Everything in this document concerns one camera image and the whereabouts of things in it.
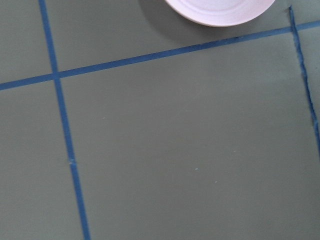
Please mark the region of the pink plate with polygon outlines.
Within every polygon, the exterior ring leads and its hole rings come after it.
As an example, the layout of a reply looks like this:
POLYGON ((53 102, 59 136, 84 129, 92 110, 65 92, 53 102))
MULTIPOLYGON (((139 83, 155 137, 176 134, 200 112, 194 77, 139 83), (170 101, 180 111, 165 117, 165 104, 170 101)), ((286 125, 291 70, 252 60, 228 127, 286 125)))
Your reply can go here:
POLYGON ((274 0, 166 0, 182 17, 209 27, 247 23, 268 10, 274 0))

